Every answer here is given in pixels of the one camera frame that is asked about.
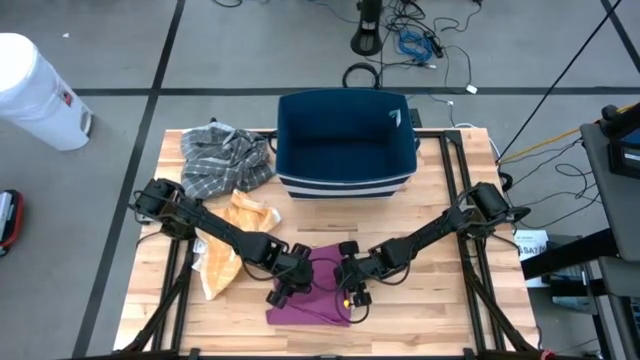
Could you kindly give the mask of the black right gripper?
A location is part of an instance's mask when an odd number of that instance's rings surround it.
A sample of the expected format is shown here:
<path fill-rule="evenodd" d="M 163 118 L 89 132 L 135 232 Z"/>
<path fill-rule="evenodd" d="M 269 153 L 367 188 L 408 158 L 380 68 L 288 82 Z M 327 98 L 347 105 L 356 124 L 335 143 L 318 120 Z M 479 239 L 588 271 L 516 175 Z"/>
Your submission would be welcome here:
<path fill-rule="evenodd" d="M 338 288 L 336 293 L 343 307 L 364 307 L 372 304 L 371 294 L 365 284 L 368 280 L 383 280 L 388 273 L 388 262 L 379 252 L 358 258 L 356 241 L 338 244 L 341 259 L 334 269 Z"/>

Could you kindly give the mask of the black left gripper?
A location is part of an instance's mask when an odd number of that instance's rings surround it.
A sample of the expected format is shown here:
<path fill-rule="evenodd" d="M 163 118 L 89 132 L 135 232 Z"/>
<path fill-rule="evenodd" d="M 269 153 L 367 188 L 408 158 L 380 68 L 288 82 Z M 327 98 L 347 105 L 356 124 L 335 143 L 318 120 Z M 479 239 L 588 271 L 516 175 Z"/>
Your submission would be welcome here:
<path fill-rule="evenodd" d="M 268 293 L 268 304 L 282 309 L 293 295 L 308 293 L 313 280 L 310 255 L 310 247 L 297 243 L 292 253 L 281 252 L 276 256 L 272 274 L 278 280 L 278 286 Z"/>

